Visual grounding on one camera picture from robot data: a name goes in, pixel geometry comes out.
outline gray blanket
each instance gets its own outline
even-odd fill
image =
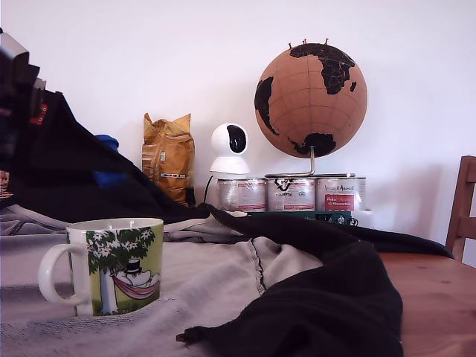
[[[2,356],[209,356],[175,336],[228,322],[269,286],[321,265],[265,237],[236,242],[238,233],[213,217],[166,225],[160,299],[127,315],[76,318],[45,301],[36,279],[45,252],[65,242],[67,224],[19,206],[0,216]],[[66,256],[55,281],[61,295],[72,293]]]

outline moomin mug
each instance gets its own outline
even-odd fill
[[[39,288],[52,303],[75,306],[77,316],[119,315],[158,299],[164,222],[152,218],[102,219],[66,228],[39,266]],[[74,294],[60,297],[53,282],[58,258],[68,252]]]

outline globe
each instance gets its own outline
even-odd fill
[[[256,118],[279,150],[328,155],[357,133],[367,111],[367,86],[357,64],[331,45],[290,48],[266,67],[254,96]]]

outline top hat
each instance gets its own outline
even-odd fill
[[[139,259],[131,259],[127,262],[125,269],[126,274],[137,274],[142,272],[141,261]]]

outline cartoon illustration on mug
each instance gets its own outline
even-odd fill
[[[89,274],[99,272],[94,315],[131,312],[158,297],[161,255],[151,228],[87,231],[86,239]],[[91,280],[91,290],[96,285]]]

